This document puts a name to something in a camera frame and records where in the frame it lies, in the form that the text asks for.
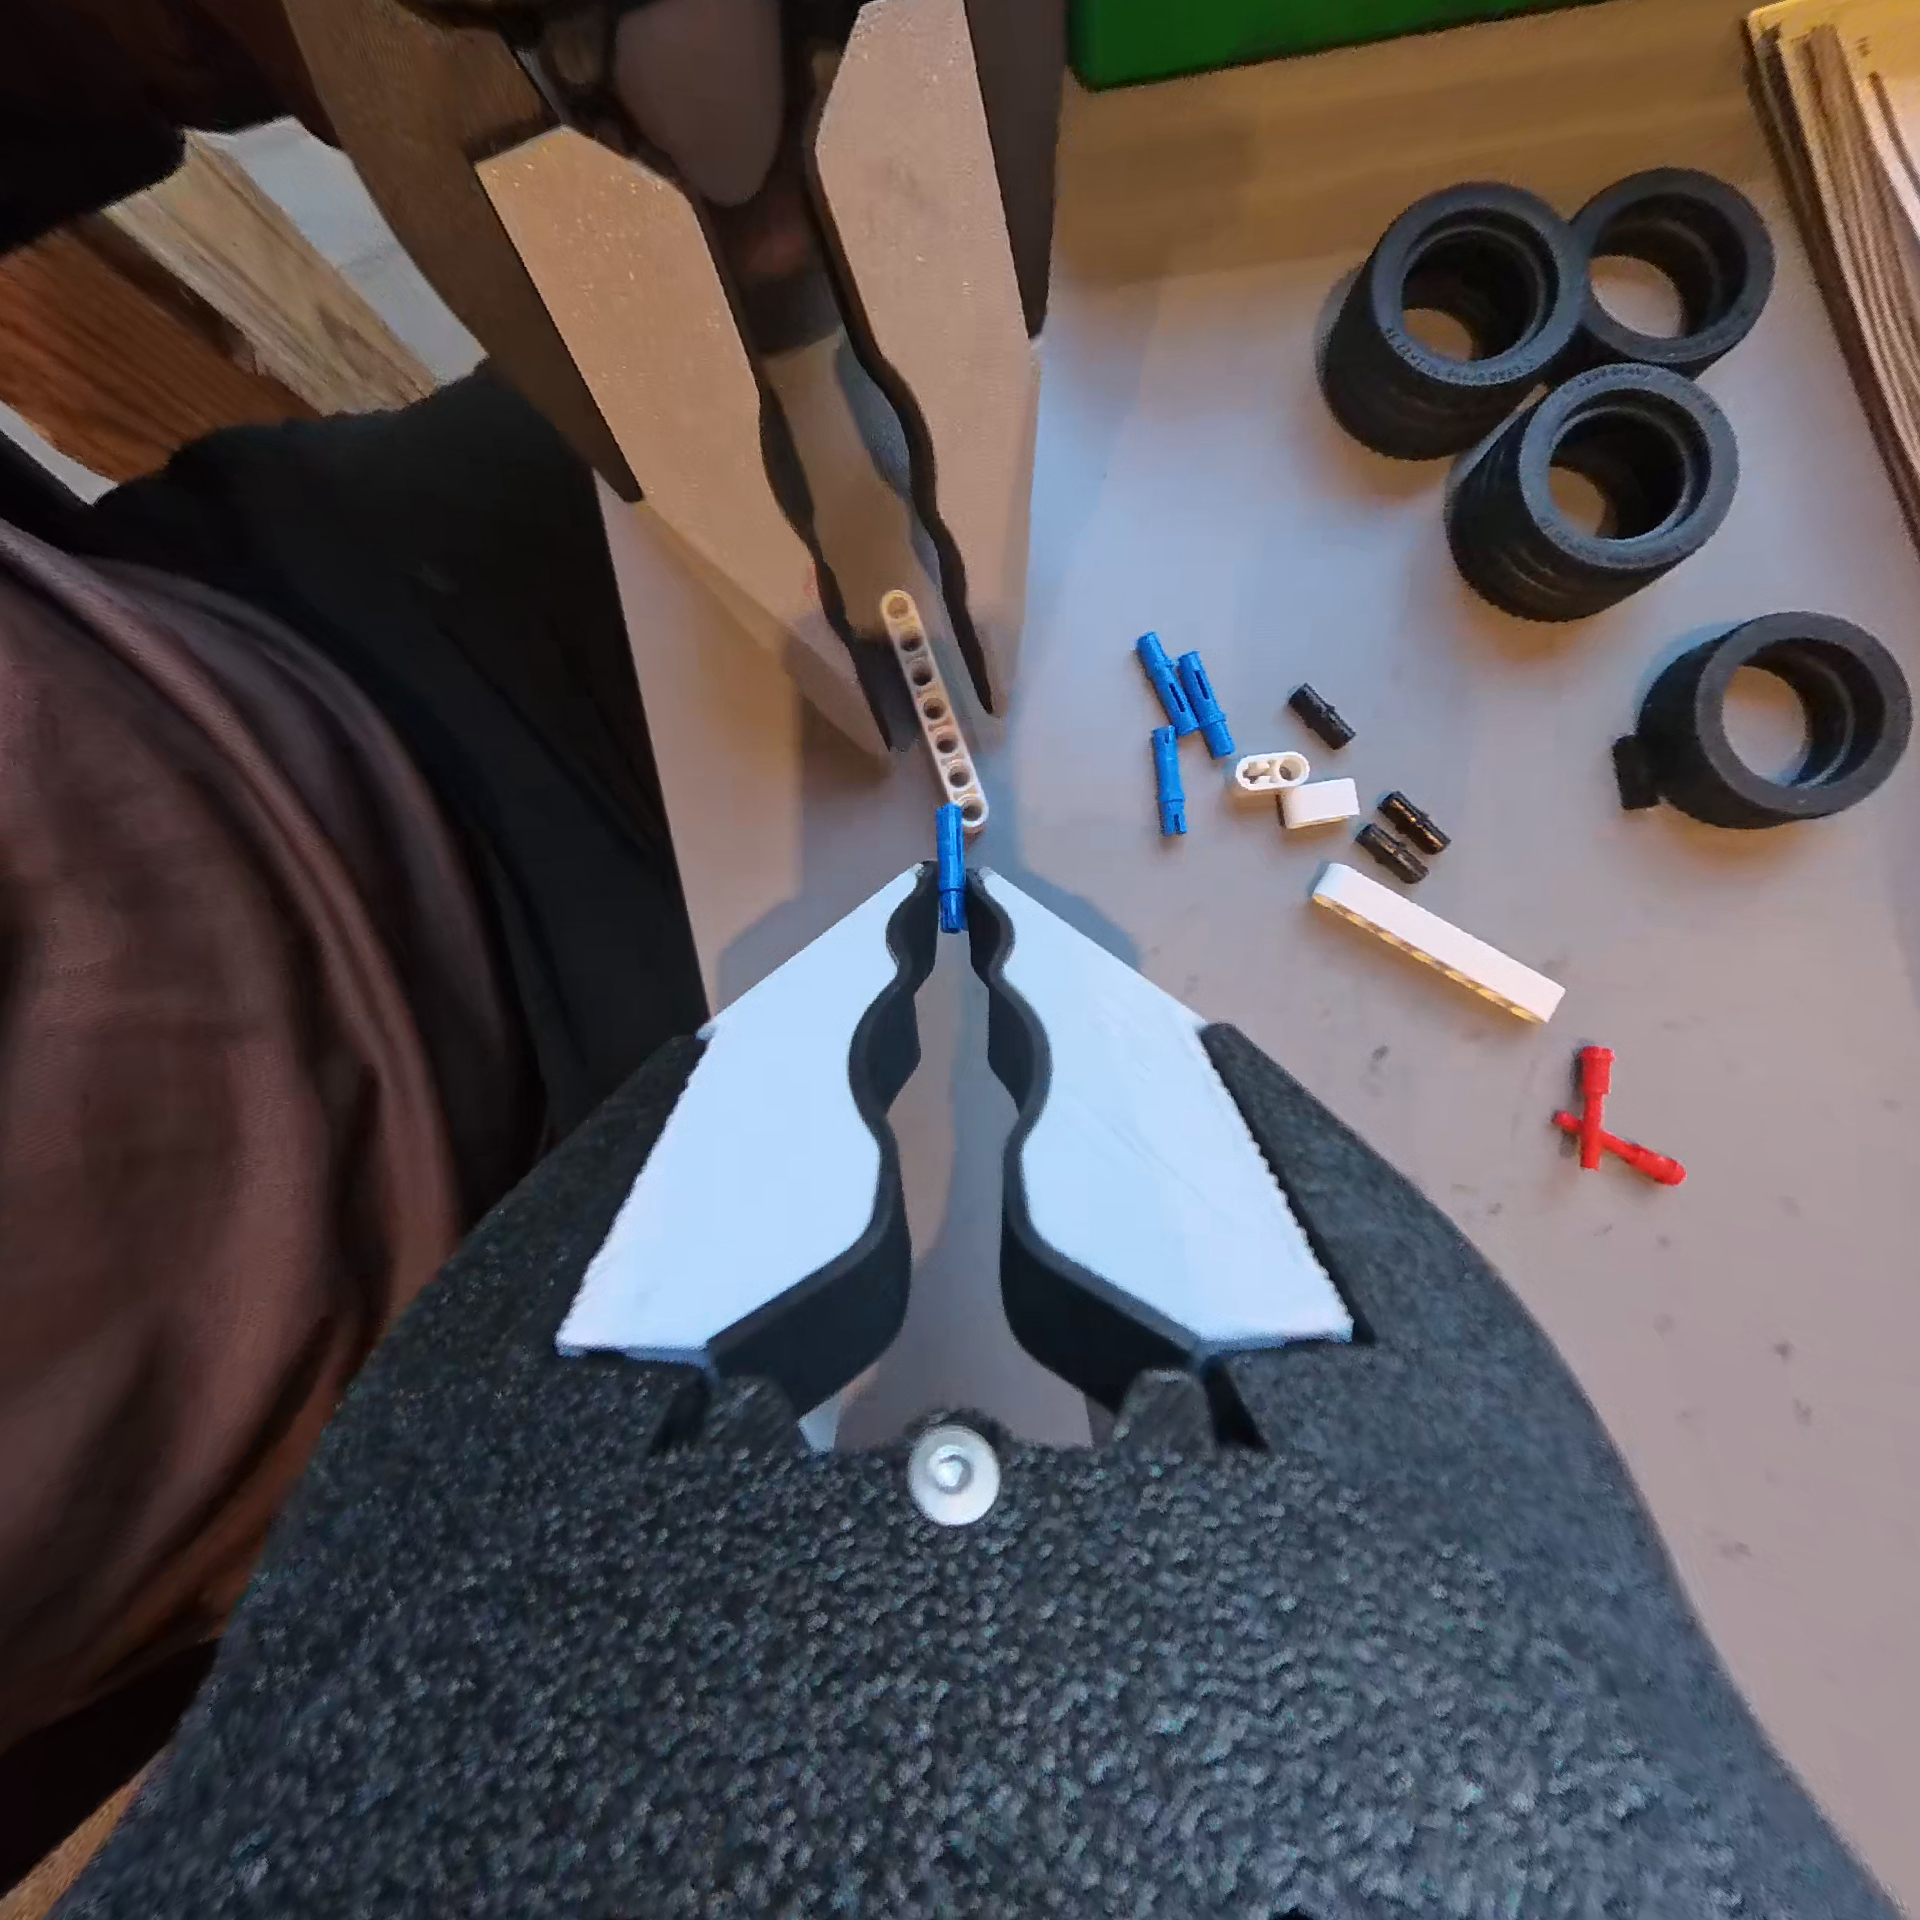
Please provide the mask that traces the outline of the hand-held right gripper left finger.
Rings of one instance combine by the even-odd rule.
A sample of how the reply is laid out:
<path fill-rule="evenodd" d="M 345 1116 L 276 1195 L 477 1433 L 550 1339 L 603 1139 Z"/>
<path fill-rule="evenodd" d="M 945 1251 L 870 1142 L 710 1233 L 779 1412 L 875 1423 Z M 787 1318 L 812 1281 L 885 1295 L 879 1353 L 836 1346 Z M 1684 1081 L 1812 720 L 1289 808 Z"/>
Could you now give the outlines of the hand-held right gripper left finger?
<path fill-rule="evenodd" d="M 707 1022 L 559 1355 L 768 1379 L 814 1411 L 891 1347 L 912 1273 L 891 1108 L 937 946 L 934 871 L 909 868 Z"/>

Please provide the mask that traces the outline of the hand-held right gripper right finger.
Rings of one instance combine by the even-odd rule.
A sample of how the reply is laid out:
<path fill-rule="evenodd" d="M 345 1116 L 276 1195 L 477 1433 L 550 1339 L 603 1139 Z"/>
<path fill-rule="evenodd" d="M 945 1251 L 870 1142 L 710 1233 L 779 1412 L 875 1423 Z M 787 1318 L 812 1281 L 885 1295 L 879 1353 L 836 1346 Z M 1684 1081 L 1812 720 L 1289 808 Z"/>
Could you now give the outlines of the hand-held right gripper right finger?
<path fill-rule="evenodd" d="M 1148 1372 L 1234 1411 L 1227 1360 L 1352 1343 L 1209 1022 L 994 869 L 971 875 L 969 937 L 1015 1103 L 1001 1296 L 1018 1346 L 1106 1411 Z"/>

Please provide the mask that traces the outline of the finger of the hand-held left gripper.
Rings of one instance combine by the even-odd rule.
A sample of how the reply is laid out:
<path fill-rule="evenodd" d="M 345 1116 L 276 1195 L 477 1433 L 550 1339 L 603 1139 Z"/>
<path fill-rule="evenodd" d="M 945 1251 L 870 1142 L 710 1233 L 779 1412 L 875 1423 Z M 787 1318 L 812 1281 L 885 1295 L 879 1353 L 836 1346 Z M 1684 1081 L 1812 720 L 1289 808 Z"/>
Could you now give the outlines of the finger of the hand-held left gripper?
<path fill-rule="evenodd" d="M 895 409 L 983 707 L 1018 677 L 1038 354 L 961 1 L 865 3 L 810 129 L 810 200 L 862 367 Z"/>
<path fill-rule="evenodd" d="M 573 127 L 481 158 L 475 178 L 642 504 L 825 721 L 895 751 L 819 541 L 782 502 L 771 393 L 684 187 Z"/>

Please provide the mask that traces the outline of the thin white toy beam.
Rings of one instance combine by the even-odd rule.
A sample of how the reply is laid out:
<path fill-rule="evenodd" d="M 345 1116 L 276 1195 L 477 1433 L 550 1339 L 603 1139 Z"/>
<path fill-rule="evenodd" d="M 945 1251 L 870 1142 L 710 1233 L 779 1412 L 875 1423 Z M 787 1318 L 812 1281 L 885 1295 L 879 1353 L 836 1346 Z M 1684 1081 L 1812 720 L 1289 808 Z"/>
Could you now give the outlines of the thin white toy beam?
<path fill-rule="evenodd" d="M 1525 966 L 1347 862 L 1330 861 L 1315 878 L 1310 898 L 1322 912 L 1353 923 L 1371 938 L 1521 1020 L 1547 1022 L 1561 1008 L 1561 981 Z"/>

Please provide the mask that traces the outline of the white toy beam with holes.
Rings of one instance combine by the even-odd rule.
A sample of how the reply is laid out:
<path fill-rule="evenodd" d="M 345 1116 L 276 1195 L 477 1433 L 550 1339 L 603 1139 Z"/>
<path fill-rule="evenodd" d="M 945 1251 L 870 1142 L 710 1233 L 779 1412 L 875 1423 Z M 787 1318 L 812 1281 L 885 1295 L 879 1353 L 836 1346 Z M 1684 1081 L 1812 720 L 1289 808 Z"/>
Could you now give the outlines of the white toy beam with holes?
<path fill-rule="evenodd" d="M 948 807 L 958 808 L 962 835 L 973 842 L 983 834 L 992 808 L 913 596 L 902 588 L 885 592 L 879 622 L 896 659 L 941 798 Z"/>

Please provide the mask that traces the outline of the green plastic bin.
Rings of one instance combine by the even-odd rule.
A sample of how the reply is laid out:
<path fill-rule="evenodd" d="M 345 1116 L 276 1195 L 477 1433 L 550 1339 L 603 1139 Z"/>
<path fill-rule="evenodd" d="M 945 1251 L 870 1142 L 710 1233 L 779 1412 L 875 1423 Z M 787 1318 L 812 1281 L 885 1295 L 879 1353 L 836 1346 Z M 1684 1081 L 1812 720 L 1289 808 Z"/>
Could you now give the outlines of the green plastic bin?
<path fill-rule="evenodd" d="M 1108 91 L 1566 8 L 1568 1 L 1069 1 L 1068 57 L 1084 88 Z"/>

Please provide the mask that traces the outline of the black toy tire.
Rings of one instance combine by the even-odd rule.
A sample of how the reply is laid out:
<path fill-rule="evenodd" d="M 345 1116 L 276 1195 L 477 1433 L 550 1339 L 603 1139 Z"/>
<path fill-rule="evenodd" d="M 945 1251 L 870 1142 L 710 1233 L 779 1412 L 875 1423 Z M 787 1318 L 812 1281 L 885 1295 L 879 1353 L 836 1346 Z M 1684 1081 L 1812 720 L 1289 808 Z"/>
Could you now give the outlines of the black toy tire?
<path fill-rule="evenodd" d="M 1353 275 L 1322 395 L 1384 457 L 1453 457 L 1547 379 L 1585 301 L 1585 249 L 1545 200 L 1504 181 L 1443 187 L 1406 206 Z"/>
<path fill-rule="evenodd" d="M 1502 426 L 1455 487 L 1461 579 L 1528 620 L 1595 616 L 1695 558 L 1742 480 L 1728 413 L 1646 363 L 1571 377 Z"/>
<path fill-rule="evenodd" d="M 1727 701 L 1745 670 L 1801 706 L 1803 753 L 1788 774 L 1764 777 L 1733 741 Z M 1675 656 L 1646 690 L 1633 734 L 1665 804 L 1705 824 L 1762 831 L 1869 800 L 1912 726 L 1907 675 L 1881 638 L 1834 614 L 1771 613 Z"/>
<path fill-rule="evenodd" d="M 1588 267 L 1632 258 L 1668 277 L 1682 307 L 1675 334 L 1614 317 L 1588 279 L 1585 309 L 1555 374 L 1646 363 L 1696 379 L 1753 331 L 1774 283 L 1772 237 L 1750 198 L 1691 166 L 1654 166 L 1598 192 L 1573 217 Z"/>

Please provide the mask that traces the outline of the toy car instruction booklet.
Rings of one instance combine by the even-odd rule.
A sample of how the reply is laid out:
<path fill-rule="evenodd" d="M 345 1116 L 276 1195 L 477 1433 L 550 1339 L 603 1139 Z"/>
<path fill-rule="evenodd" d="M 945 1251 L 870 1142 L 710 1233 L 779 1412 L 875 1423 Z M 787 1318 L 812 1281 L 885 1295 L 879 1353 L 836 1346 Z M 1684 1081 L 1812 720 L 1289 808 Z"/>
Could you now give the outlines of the toy car instruction booklet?
<path fill-rule="evenodd" d="M 1887 478 L 1918 535 L 1918 7 L 1745 17 L 1750 75 Z"/>

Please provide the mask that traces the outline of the person's left hand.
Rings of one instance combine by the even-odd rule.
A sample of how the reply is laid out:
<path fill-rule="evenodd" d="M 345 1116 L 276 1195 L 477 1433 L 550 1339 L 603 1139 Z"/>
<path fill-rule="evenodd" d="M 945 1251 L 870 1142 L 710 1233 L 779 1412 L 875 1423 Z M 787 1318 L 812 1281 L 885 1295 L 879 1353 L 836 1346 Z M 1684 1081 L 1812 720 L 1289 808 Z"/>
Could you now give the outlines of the person's left hand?
<path fill-rule="evenodd" d="M 779 1 L 647 1 L 613 30 L 613 94 L 637 136 L 710 203 L 749 203 L 783 123 Z"/>

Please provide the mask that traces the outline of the person's dark clothing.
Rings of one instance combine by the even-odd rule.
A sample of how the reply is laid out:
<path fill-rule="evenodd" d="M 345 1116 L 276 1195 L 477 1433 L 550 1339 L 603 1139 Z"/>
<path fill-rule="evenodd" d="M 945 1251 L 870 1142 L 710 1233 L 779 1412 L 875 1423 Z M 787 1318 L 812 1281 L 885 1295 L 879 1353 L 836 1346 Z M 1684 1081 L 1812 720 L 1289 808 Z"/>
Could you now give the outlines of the person's dark clothing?
<path fill-rule="evenodd" d="M 492 369 L 94 502 L 4 459 L 4 1895 L 348 1383 L 707 1019 L 595 474 Z"/>

